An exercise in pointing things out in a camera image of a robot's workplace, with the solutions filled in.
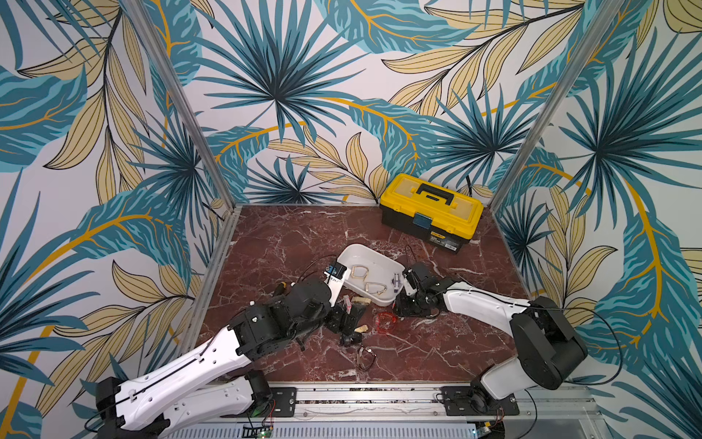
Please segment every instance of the marble surface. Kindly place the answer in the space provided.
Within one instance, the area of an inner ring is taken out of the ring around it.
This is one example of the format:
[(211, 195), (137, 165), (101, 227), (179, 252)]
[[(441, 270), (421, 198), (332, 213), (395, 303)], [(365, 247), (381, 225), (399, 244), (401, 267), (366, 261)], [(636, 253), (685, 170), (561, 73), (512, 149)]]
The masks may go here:
[[(441, 276), (464, 277), (476, 287), (526, 297), (492, 215), (485, 210), (475, 236), (454, 255), (380, 222), (378, 207), (244, 207), (207, 311), (200, 341), (211, 337), (249, 304), (265, 302), (275, 286), (295, 280), (309, 262), (364, 244), (407, 264), (405, 246)], [(311, 270), (322, 278), (328, 261)], [(353, 296), (350, 290), (344, 294)], [(360, 324), (371, 329), (364, 346), (377, 354), (367, 372), (356, 367), (358, 347), (339, 346), (338, 335), (317, 330), (300, 351), (297, 343), (254, 363), (269, 381), (467, 381), (515, 354), (512, 339), (499, 329), (463, 315), (435, 320), (405, 318), (389, 334), (379, 333), (375, 316), (390, 308), (369, 306)], [(370, 360), (364, 355), (364, 364)]]

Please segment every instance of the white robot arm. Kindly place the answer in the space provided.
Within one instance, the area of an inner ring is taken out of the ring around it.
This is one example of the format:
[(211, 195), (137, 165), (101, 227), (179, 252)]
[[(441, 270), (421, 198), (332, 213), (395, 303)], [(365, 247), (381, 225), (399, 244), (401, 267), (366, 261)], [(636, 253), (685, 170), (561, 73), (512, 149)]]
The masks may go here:
[[(197, 389), (291, 340), (303, 348), (306, 334), (323, 323), (330, 327), (329, 316), (349, 274), (334, 263), (326, 282), (294, 284), (285, 296), (249, 306), (212, 339), (177, 360), (130, 381), (101, 381), (96, 402), (104, 425), (98, 439), (155, 439), (211, 417), (240, 414), (270, 398), (257, 371)], [(488, 368), (471, 383), (470, 404), (478, 413), (494, 412), (501, 400), (525, 388), (557, 388), (587, 356), (580, 337), (548, 299), (514, 299), (467, 282), (438, 280), (421, 264), (405, 270), (404, 276), (413, 294), (397, 297), (393, 311), (399, 316), (427, 316), (438, 308), (476, 318), (514, 337), (517, 355)]]
[(204, 384), (283, 349), (324, 323), (350, 271), (334, 263), (327, 279), (279, 285), (270, 303), (252, 304), (214, 337), (178, 359), (129, 381), (98, 383), (95, 397), (103, 425), (99, 439), (152, 439), (222, 414), (239, 414), (270, 390), (260, 373), (203, 390)]

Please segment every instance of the yellow leaf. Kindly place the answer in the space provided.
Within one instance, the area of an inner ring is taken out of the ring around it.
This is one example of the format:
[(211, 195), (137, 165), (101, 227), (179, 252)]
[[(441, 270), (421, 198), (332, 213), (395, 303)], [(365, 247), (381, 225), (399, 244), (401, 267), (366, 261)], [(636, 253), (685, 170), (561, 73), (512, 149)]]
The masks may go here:
[(185, 304), (185, 300), (186, 299), (184, 297), (178, 297), (176, 299), (169, 300), (170, 303), (168, 305), (168, 309), (166, 309), (166, 312), (164, 313), (164, 316), (161, 319), (161, 322), (159, 323), (159, 328), (156, 331), (156, 338), (154, 338), (153, 343), (151, 343), (151, 348), (149, 348), (149, 352), (147, 353), (147, 355), (150, 355), (151, 352), (153, 352), (154, 349), (156, 349), (156, 347), (159, 345), (161, 339), (166, 336), (168, 328), (171, 327), (173, 319), (176, 318), (176, 315), (178, 314), (178, 312), (180, 312), (180, 309)]
[(414, 111), (415, 113), (419, 114), (419, 109), (422, 108), (422, 101), (419, 100), (419, 101), (415, 102), (414, 104), (409, 105), (407, 108), (409, 108), (410, 110), (412, 110), (412, 111)]
[(445, 74), (445, 71), (439, 72), (428, 79), (422, 79), (421, 81), (413, 82), (408, 86), (404, 86), (393, 97), (391, 97), (388, 102), (405, 107), (412, 102), (414, 98), (422, 94), (424, 90), (429, 88), (430, 85), (436, 82), (437, 79), (442, 78)]
[(368, 158), (361, 149), (361, 133), (354, 134), (346, 144), (346, 160), (351, 172), (360, 180), (364, 180), (368, 170)]
[(682, 249), (682, 257), (696, 275), (702, 275), (702, 249)]
[(548, 222), (548, 228), (553, 231), (553, 233), (551, 233), (550, 236), (553, 238), (553, 242), (556, 244), (556, 248), (563, 255), (563, 257), (566, 257), (566, 255), (568, 254), (568, 247), (566, 243), (566, 236), (563, 233), (563, 227), (561, 227), (561, 223), (559, 223), (556, 217), (553, 216), (553, 212), (551, 212), (551, 214), (549, 214), (546, 217), (546, 221)]
[[(585, 299), (584, 297), (576, 297), (571, 301), (571, 303), (568, 304), (567, 308), (577, 307), (585, 308), (588, 310), (595, 310), (595, 305), (597, 305), (597, 302), (591, 299)], [(574, 327), (587, 322), (589, 319), (595, 316), (594, 314), (589, 313), (588, 311), (583, 309), (569, 309), (567, 311), (564, 311), (563, 314), (566, 316), (566, 319), (568, 319), (568, 322)]]
[(141, 146), (141, 142), (139, 141), (139, 136), (136, 135), (134, 122), (132, 122), (131, 117), (129, 117), (129, 114), (119, 102), (119, 99), (117, 99), (111, 86), (107, 87), (107, 102), (110, 104), (112, 121), (114, 121), (119, 138), (134, 154), (137, 161), (144, 162), (144, 151), (137, 148), (137, 146)]
[(114, 148), (114, 157), (117, 159), (117, 168), (119, 169), (119, 175), (122, 179), (120, 181), (119, 191), (133, 190), (139, 183), (142, 182), (141, 174), (134, 165), (129, 164), (131, 160), (127, 157), (127, 154), (119, 149), (116, 145)]
[(210, 6), (210, 3), (207, 0), (190, 0), (190, 4), (210, 17), (215, 18), (215, 13), (212, 11), (212, 6)]
[(492, 191), (487, 186), (473, 185), (473, 192), (477, 193), (481, 197), (492, 198)]
[(551, 192), (551, 199), (553, 200), (553, 205), (558, 213), (558, 219), (563, 227), (563, 233), (568, 231), (568, 225), (570, 224), (570, 214), (568, 213), (568, 208), (570, 207), (570, 202), (566, 196), (563, 189), (560, 186), (552, 186), (549, 189)]
[(373, 196), (373, 194), (368, 192), (367, 189), (359, 188), (357, 186), (343, 186), (341, 188), (322, 188), (322, 189), (324, 189), (327, 192), (331, 192), (333, 194), (356, 195), (357, 197), (375, 200), (375, 197)]
[(129, 62), (136, 73), (137, 79), (139, 79), (142, 90), (146, 93), (146, 75), (144, 73), (144, 58), (141, 56), (141, 45), (136, 37), (134, 26), (132, 26), (131, 21), (127, 17), (122, 18), (122, 36)]
[(575, 268), (568, 276), (568, 291), (566, 291), (566, 295), (569, 296), (587, 287), (595, 277), (600, 264), (615, 251), (614, 247), (608, 245), (600, 245), (588, 250), (575, 264)]
[(132, 187), (129, 185), (129, 183), (127, 183), (127, 182), (124, 180), (124, 178), (121, 178), (121, 179), (119, 180), (119, 191), (120, 191), (120, 192), (125, 192), (125, 191), (127, 191), (127, 190), (133, 190), (133, 189), (134, 189), (134, 188), (132, 188)]
[(468, 12), (468, 11), (446, 11), (444, 9), (425, 8), (431, 15), (446, 18), (449, 26), (456, 29), (472, 29), (475, 28), (465, 39), (481, 39), (492, 37), (495, 34), (508, 29), (512, 26), (524, 22), (524, 17), (520, 14), (510, 12), (507, 16), (507, 24), (502, 26), (503, 14), (502, 9), (491, 9), (487, 11), (487, 25), (485, 24), (486, 11)]
[(582, 9), (578, 9), (577, 11), (566, 15), (565, 18), (562, 18), (554, 25), (549, 27), (546, 32), (542, 33), (529, 50), (529, 53), (526, 55), (526, 59), (522, 63), (522, 66), (519, 68), (517, 73), (523, 72), (532, 65), (536, 64), (556, 46), (558, 46), (561, 41), (565, 40), (568, 35), (570, 35), (578, 20), (580, 20), (582, 12)]
[(18, 72), (30, 78), (50, 74), (59, 79), (67, 80), (77, 78), (85, 69), (86, 81), (90, 86), (102, 72), (103, 55), (107, 47), (106, 39), (96, 37), (90, 40), (98, 50), (97, 52), (86, 40), (82, 39), (75, 44), (75, 47), (71, 47), (68, 52), (57, 56), (51, 61), (21, 69)]
[(383, 164), (379, 164), (373, 171), (371, 175), (368, 176), (368, 185), (371, 187), (376, 197), (380, 199), (380, 196), (385, 192), (385, 188), (388, 186), (388, 178), (390, 173), (383, 167)]
[(276, 151), (294, 152), (296, 154), (303, 154), (310, 157), (317, 156), (317, 153), (314, 152), (312, 148), (309, 148), (308, 146), (303, 145), (302, 143), (296, 140), (289, 140), (286, 138), (282, 140), (273, 140), (269, 142), (268, 149)]
[(207, 211), (207, 218), (210, 220), (210, 224), (212, 225), (212, 233), (215, 235), (215, 237), (219, 236), (219, 221), (217, 216), (215, 215), (214, 212), (211, 210)]
[(419, 114), (422, 116), (436, 116), (439, 109), (437, 100), (441, 99), (441, 79), (427, 92), (427, 95), (422, 99), (422, 106), (419, 109)]
[(53, 386), (44, 385), (37, 400), (37, 409), (42, 416), (46, 416), (59, 399), (73, 384), (88, 361), (102, 348), (107, 341), (108, 335), (101, 335), (83, 343), (85, 350), (74, 350), (51, 372), (49, 379)]
[[(75, 7), (75, 11), (71, 12), (73, 19), (78, 22), (82, 27), (99, 26), (105, 24), (105, 20), (108, 22), (113, 21), (117, 17), (119, 12), (119, 2), (117, 0), (89, 0), (90, 3), (84, 0), (71, 0), (71, 4)], [(104, 19), (100, 17), (94, 9), (97, 9)], [(54, 18), (61, 23), (68, 23), (69, 21), (63, 14), (56, 14)]]
[(398, 73), (431, 72), (432, 70), (457, 63), (474, 50), (475, 47), (461, 46), (436, 48), (399, 60), (383, 60), (383, 64)]
[(483, 46), (479, 51), (473, 53), (451, 78), (449, 98), (446, 104), (448, 108), (453, 108), (460, 99), (463, 99), (468, 94), (468, 87), (475, 84), (475, 80), (478, 78), (480, 61), (486, 49), (487, 46)]
[(325, 183), (331, 183), (333, 185), (363, 185), (355, 178), (351, 178), (341, 172), (335, 171), (317, 171), (310, 172), (315, 178), (324, 181)]
[(541, 261), (538, 262), (538, 274), (541, 276), (541, 282), (543, 283), (543, 288), (546, 290), (546, 296), (559, 306), (561, 304), (561, 295), (551, 279), (543, 271)]
[(122, 64), (119, 62), (119, 58), (116, 53), (111, 53), (110, 58), (107, 61), (107, 66), (110, 68), (110, 76), (112, 77), (112, 83), (114, 85), (114, 90), (117, 95), (124, 101), (124, 105), (139, 119), (142, 124), (146, 123), (146, 117), (144, 112), (139, 106), (139, 102), (134, 96), (129, 84), (127, 83), (127, 78), (124, 76), (124, 69), (122, 69)]
[(141, 322), (139, 322), (139, 325), (137, 325), (136, 330), (134, 331), (134, 335), (132, 335), (132, 338), (129, 341), (129, 345), (127, 345), (127, 349), (119, 359), (120, 362), (123, 362), (127, 358), (134, 355), (142, 348), (142, 346), (146, 344), (146, 340), (151, 337), (154, 330), (159, 325), (159, 320), (164, 314), (166, 308), (168, 308), (168, 302), (163, 301), (156, 305), (155, 308), (151, 309), (148, 314), (142, 317)]
[(483, 88), (480, 95), (482, 96), (486, 89), (490, 90), (493, 85), (497, 82), (497, 77), (500, 76), (500, 71), (502, 66), (505, 64), (507, 56), (516, 47), (519, 39), (524, 35), (524, 31), (527, 30), (526, 26), (522, 26), (519, 29), (515, 29), (503, 37), (499, 43), (495, 45), (490, 51), (490, 54), (485, 60), (485, 67), (483, 67), (483, 75), (485, 76), (485, 87)]
[(88, 329), (57, 326), (53, 331), (64, 337), (83, 337), (111, 327), (125, 317), (140, 313), (143, 309), (143, 306), (138, 306), (136, 308), (128, 308), (122, 305), (103, 306), (99, 310), (95, 310), (81, 317), (81, 320), (83, 320), (83, 323), (85, 323)]
[(291, 160), (300, 166), (310, 165), (310, 168), (336, 168), (337, 165), (319, 157), (297, 157)]
[(556, 288), (556, 292), (558, 293), (558, 296), (560, 298), (564, 289), (563, 264), (561, 264), (561, 258), (556, 254), (556, 251), (551, 245), (551, 240), (549, 240), (548, 238), (546, 238), (545, 256), (546, 261), (549, 262), (546, 264), (548, 266), (548, 273), (551, 275), (553, 285)]
[(190, 292), (194, 297), (200, 294), (200, 289), (202, 288), (202, 276), (192, 275), (190, 278)]
[(112, 262), (112, 279), (122, 294), (138, 302), (154, 303), (166, 298), (150, 277), (128, 273), (116, 261)]
[(185, 311), (185, 314), (183, 315), (183, 318), (180, 319), (180, 323), (178, 323), (178, 328), (174, 331), (173, 337), (177, 337), (185, 331), (185, 328), (190, 324), (190, 318), (192, 317), (192, 307)]
[(86, 106), (73, 121), (61, 151), (44, 167), (68, 169), (80, 164), (98, 142), (104, 123), (105, 94), (99, 91), (88, 98)]
[[(544, 0), (512, 0), (512, 3), (519, 4), (520, 1), (524, 2), (524, 6), (527, 8), (542, 8), (546, 7)], [(585, 3), (585, 0), (548, 0), (549, 9), (565, 9), (571, 8), (572, 6), (577, 6)]]
[(654, 19), (656, 18), (656, 12), (658, 12), (658, 3), (659, 0), (653, 0), (646, 10), (646, 14), (639, 22), (639, 27), (636, 29), (637, 48), (641, 47), (646, 36), (649, 34), (649, 30), (651, 30), (651, 25), (653, 25)]
[(307, 125), (303, 127), (303, 132), (305, 133), (305, 138), (310, 145), (313, 145), (319, 152), (331, 159), (332, 162), (345, 169), (344, 163), (341, 162), (341, 157), (339, 157), (339, 151), (336, 150), (334, 145), (327, 142), (321, 136), (317, 136), (316, 140), (312, 140), (312, 133), (310, 133), (310, 129), (307, 127)]
[(585, 214), (580, 216), (578, 216), (578, 214), (583, 210), (583, 206), (585, 206), (587, 201), (588, 196), (583, 196), (573, 212), (573, 223), (571, 224), (570, 232), (570, 249), (568, 250), (569, 262), (573, 261), (575, 253), (578, 252), (583, 243), (583, 239), (585, 239)]
[(95, 170), (95, 186), (98, 189), (100, 204), (106, 203), (117, 194), (112, 166), (112, 133), (109, 128), (105, 131), (105, 148), (102, 150), (98, 168)]
[(702, 5), (698, 0), (665, 0), (665, 21), (674, 32), (686, 34), (702, 30)]
[(159, 276), (161, 278), (161, 284), (166, 291), (176, 296), (187, 295), (185, 282), (183, 282), (183, 279), (180, 278), (173, 266), (159, 266)]
[(87, 381), (97, 381), (98, 378), (100, 378), (100, 375), (102, 375), (102, 373), (107, 369), (107, 366), (110, 365), (110, 354), (112, 354), (113, 357), (116, 357), (119, 351), (122, 350), (122, 346), (124, 346), (126, 343), (127, 337), (129, 337), (129, 333), (134, 326), (134, 319), (136, 319), (136, 316), (133, 316), (125, 323), (122, 323), (117, 330), (112, 332), (110, 337), (107, 339), (107, 342), (102, 345), (102, 348), (100, 348), (100, 352), (98, 352), (98, 356), (95, 357), (95, 362), (88, 373), (88, 378), (86, 378)]

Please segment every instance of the metal base plate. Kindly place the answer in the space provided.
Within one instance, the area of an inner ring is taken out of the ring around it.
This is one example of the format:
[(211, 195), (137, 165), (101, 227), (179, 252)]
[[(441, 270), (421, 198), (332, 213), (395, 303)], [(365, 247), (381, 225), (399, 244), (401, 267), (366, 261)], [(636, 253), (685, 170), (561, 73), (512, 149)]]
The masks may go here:
[(271, 387), (275, 409), (273, 417), (291, 418), (295, 415), (295, 401), (298, 395), (296, 387)]
[[(487, 413), (480, 413), (473, 410), (470, 406), (470, 397), (473, 394), (473, 388), (470, 386), (441, 387), (441, 394), (444, 399), (443, 404), (447, 416), (502, 416), (502, 411), (498, 409)], [(505, 411), (505, 416), (516, 416), (519, 414), (519, 407), (517, 406), (517, 400), (514, 395), (509, 395), (505, 399), (499, 401), (499, 403)]]

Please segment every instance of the black cable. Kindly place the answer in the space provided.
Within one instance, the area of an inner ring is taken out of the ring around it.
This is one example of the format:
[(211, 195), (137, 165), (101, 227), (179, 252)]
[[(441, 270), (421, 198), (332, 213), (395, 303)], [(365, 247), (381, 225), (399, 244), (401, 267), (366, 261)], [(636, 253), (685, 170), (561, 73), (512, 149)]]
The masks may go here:
[(412, 249), (412, 246), (409, 244), (405, 244), (404, 246), (404, 255), (407, 257), (407, 265), (409, 266), (409, 253), (407, 252), (407, 249), (409, 249), (409, 253), (412, 253), (412, 261), (416, 262), (417, 261), (417, 256), (414, 254), (414, 249)]
[(503, 299), (500, 299), (499, 297), (495, 297), (494, 294), (491, 294), (491, 293), (489, 293), (489, 292), (487, 292), (487, 291), (480, 291), (479, 289), (463, 289), (463, 288), (453, 288), (453, 287), (447, 289), (447, 291), (451, 291), (451, 290), (453, 290), (453, 291), (466, 291), (466, 292), (469, 292), (469, 293), (480, 293), (480, 294), (485, 294), (486, 296), (490, 296), (491, 298), (493, 298), (493, 299), (495, 299), (495, 300), (497, 300), (497, 301), (499, 301), (499, 302), (506, 303), (506, 304), (512, 305), (512, 306), (521, 306), (522, 308), (532, 308), (532, 309), (536, 309), (536, 310), (546, 310), (546, 311), (568, 311), (568, 310), (585, 310), (585, 311), (589, 311), (589, 312), (591, 312), (592, 314), (596, 315), (601, 321), (603, 321), (605, 325), (607, 325), (607, 328), (609, 328), (609, 331), (611, 332), (612, 337), (614, 337), (614, 341), (616, 341), (617, 348), (619, 349), (619, 368), (617, 369), (616, 373), (615, 373), (611, 378), (606, 379), (605, 381), (601, 381), (601, 382), (599, 382), (599, 383), (589, 383), (589, 384), (588, 384), (588, 383), (578, 383), (578, 382), (576, 382), (576, 381), (567, 381), (567, 380), (563, 380), (563, 382), (564, 382), (564, 383), (568, 383), (568, 384), (575, 384), (576, 386), (601, 386), (601, 385), (603, 385), (603, 384), (611, 383), (611, 382), (614, 381), (614, 379), (616, 379), (616, 377), (618, 377), (619, 374), (621, 373), (621, 370), (622, 370), (622, 368), (623, 368), (623, 366), (624, 366), (624, 352), (622, 352), (622, 350), (621, 350), (621, 343), (619, 343), (619, 339), (618, 339), (617, 336), (616, 336), (616, 333), (615, 333), (615, 331), (614, 331), (614, 328), (612, 328), (612, 326), (609, 324), (609, 322), (607, 322), (607, 321), (604, 319), (604, 317), (602, 317), (602, 316), (601, 316), (597, 311), (595, 311), (595, 310), (591, 310), (591, 309), (584, 308), (584, 307), (581, 307), (581, 306), (574, 306), (574, 307), (572, 307), (572, 308), (543, 308), (543, 307), (540, 307), (540, 306), (519, 305), (518, 303), (513, 303), (513, 302), (505, 301), (505, 300), (503, 300)]
[[(217, 334), (215, 334), (215, 335), (210, 339), (210, 341), (207, 343), (207, 346), (205, 346), (205, 349), (203, 349), (202, 352), (200, 352), (199, 357), (202, 357), (202, 355), (207, 351), (207, 349), (210, 347), (210, 345), (212, 344), (212, 342), (215, 341), (215, 338), (216, 338), (216, 337), (217, 337)], [(85, 424), (83, 424), (83, 427), (84, 427), (87, 431), (90, 431), (91, 433), (97, 433), (97, 432), (98, 432), (97, 430), (93, 430), (92, 428), (89, 428), (89, 427), (88, 427), (88, 422), (90, 422), (90, 421), (92, 421), (93, 419), (95, 419), (95, 417), (100, 416), (101, 414), (105, 413), (107, 410), (109, 410), (109, 409), (111, 409), (111, 408), (113, 408), (113, 407), (116, 407), (118, 404), (121, 404), (121, 403), (123, 403), (124, 401), (130, 400), (131, 398), (135, 398), (139, 393), (144, 393), (145, 391), (147, 391), (147, 390), (150, 389), (151, 387), (156, 386), (158, 383), (160, 383), (160, 382), (163, 381), (164, 379), (168, 378), (169, 376), (175, 374), (176, 372), (180, 372), (180, 371), (183, 370), (186, 366), (191, 365), (191, 364), (192, 364), (193, 362), (195, 362), (195, 361), (197, 361), (197, 358), (191, 359), (189, 362), (187, 362), (187, 363), (185, 363), (184, 365), (180, 366), (180, 367), (177, 368), (176, 370), (174, 370), (174, 371), (172, 371), (172, 372), (166, 374), (166, 376), (162, 376), (161, 378), (159, 378), (159, 379), (157, 379), (156, 381), (152, 382), (152, 383), (149, 384), (148, 386), (146, 386), (146, 387), (140, 389), (138, 392), (135, 392), (134, 395), (130, 395), (130, 396), (128, 396), (128, 397), (126, 397), (126, 398), (124, 398), (124, 399), (122, 399), (122, 400), (119, 400), (119, 401), (117, 401), (117, 402), (113, 402), (112, 404), (108, 405), (108, 406), (105, 407), (104, 409), (102, 409), (102, 410), (100, 410), (99, 412), (95, 413), (92, 417), (88, 418), (88, 420), (85, 422)]]
[(307, 266), (307, 268), (304, 269), (304, 271), (302, 272), (302, 274), (300, 274), (300, 277), (298, 277), (298, 282), (300, 282), (300, 279), (302, 279), (302, 277), (305, 275), (305, 273), (307, 272), (307, 270), (309, 270), (310, 267), (313, 266), (316, 262), (319, 262), (319, 261), (321, 261), (321, 260), (324, 259), (324, 258), (329, 258), (329, 257), (332, 257), (332, 256), (334, 256), (335, 258), (338, 258), (338, 256), (336, 256), (335, 254), (326, 254), (326, 255), (324, 255), (324, 256), (320, 256), (319, 258), (313, 260), (313, 261)]
[(536, 401), (534, 401), (534, 397), (531, 396), (531, 392), (529, 392), (527, 389), (524, 389), (524, 391), (531, 398), (531, 403), (534, 404), (534, 421), (531, 423), (531, 427), (529, 427), (529, 430), (523, 432), (521, 435), (517, 436), (515, 439), (522, 439), (524, 436), (528, 435), (534, 429), (534, 426), (536, 425), (536, 421), (538, 420), (538, 407), (536, 406)]
[(302, 279), (300, 279), (300, 280), (298, 281), (298, 284), (299, 284), (300, 282), (303, 282), (303, 281), (304, 281), (305, 279), (307, 279), (309, 276), (314, 275), (315, 273), (319, 273), (319, 270), (315, 270), (315, 271), (310, 272), (310, 274), (308, 274), (308, 275), (306, 275), (305, 277), (303, 277)]
[(473, 183), (470, 182), (470, 176), (467, 174), (465, 175), (465, 182), (468, 184), (468, 197), (472, 198), (472, 196), (473, 196)]

